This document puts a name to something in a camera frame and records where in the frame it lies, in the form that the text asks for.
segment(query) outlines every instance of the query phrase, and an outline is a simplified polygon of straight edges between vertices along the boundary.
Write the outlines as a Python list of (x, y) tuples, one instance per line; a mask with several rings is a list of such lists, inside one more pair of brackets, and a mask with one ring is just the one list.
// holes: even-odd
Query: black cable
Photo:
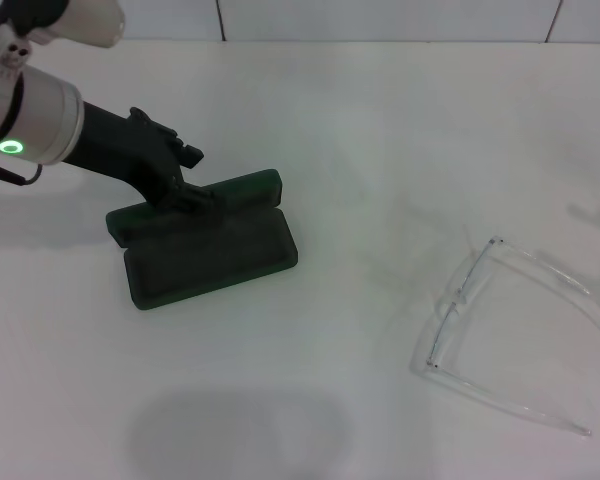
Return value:
[(22, 185), (33, 185), (34, 183), (36, 183), (39, 179), (40, 176), (42, 175), (42, 165), (38, 165), (38, 168), (36, 169), (36, 174), (31, 177), (31, 179), (27, 180), (26, 182), (24, 182)]

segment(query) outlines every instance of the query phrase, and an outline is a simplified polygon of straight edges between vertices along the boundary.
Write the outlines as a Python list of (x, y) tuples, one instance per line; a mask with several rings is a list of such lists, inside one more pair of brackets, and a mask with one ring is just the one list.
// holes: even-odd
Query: dark green object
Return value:
[(298, 251), (278, 210), (282, 181), (267, 170), (204, 187), (221, 213), (160, 212), (148, 204), (107, 216), (127, 248), (131, 298), (141, 310), (184, 300), (294, 267)]

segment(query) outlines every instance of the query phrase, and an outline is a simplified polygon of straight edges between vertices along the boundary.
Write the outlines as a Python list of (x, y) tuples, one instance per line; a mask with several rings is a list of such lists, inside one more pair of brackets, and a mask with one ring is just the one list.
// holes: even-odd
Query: green indicator light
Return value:
[(6, 153), (7, 155), (16, 155), (18, 153), (22, 153), (24, 150), (24, 145), (15, 140), (6, 140), (0, 144), (0, 151), (2, 153)]

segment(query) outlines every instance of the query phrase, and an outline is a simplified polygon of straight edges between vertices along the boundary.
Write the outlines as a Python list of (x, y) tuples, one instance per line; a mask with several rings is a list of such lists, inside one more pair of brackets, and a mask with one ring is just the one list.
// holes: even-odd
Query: white wall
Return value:
[(600, 43), (600, 0), (564, 0), (551, 41)]
[(129, 38), (222, 40), (215, 0), (119, 0)]
[[(216, 0), (119, 0), (127, 38), (221, 40)], [(545, 40), (560, 0), (219, 0), (229, 40)], [(600, 43), (600, 0), (563, 0), (551, 42)]]
[(220, 0), (229, 40), (543, 42), (559, 0)]

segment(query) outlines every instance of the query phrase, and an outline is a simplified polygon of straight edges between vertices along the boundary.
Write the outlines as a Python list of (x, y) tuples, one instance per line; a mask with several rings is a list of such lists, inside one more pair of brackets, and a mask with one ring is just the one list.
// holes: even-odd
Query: transparent plastic frame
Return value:
[[(497, 268), (485, 268), (488, 263)], [(542, 295), (546, 293), (547, 296), (552, 296), (554, 302), (566, 302), (563, 306), (575, 309), (574, 313), (578, 317), (588, 319), (600, 331), (600, 305), (594, 300), (589, 289), (569, 275), (504, 239), (493, 237), (475, 261), (469, 261), (464, 267), (459, 268), (449, 283), (447, 295), (441, 302), (442, 314), (438, 317), (439, 325), (426, 360), (427, 373), (433, 375), (437, 381), (500, 411), (583, 437), (590, 436), (590, 428), (563, 414), (555, 414), (551, 410), (543, 411), (517, 400), (510, 400), (506, 395), (483, 386), (479, 381), (465, 378), (447, 366), (445, 349), (453, 336), (457, 335), (453, 331), (453, 325), (457, 325), (475, 313), (472, 311), (472, 302), (475, 303), (480, 292), (493, 282), (494, 275), (502, 275), (502, 270), (498, 270), (500, 266), (523, 276), (525, 280), (531, 282), (534, 289), (541, 289)], [(534, 320), (542, 320), (543, 314), (544, 312), (538, 313), (539, 318)]]

